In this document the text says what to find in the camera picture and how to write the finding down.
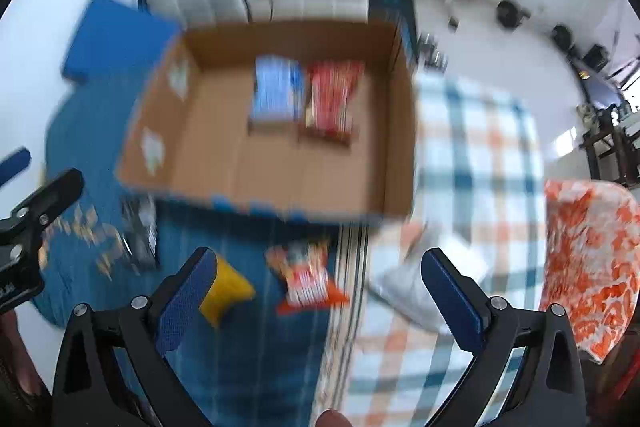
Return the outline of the person's left hand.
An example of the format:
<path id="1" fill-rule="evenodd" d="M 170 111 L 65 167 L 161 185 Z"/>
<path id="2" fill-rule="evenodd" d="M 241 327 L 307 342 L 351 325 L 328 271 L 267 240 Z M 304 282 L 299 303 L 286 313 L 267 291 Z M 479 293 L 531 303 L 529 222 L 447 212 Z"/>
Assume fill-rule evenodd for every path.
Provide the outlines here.
<path id="1" fill-rule="evenodd" d="M 41 395 L 42 380 L 18 330 L 14 310 L 1 315 L 1 352 L 26 395 Z"/>

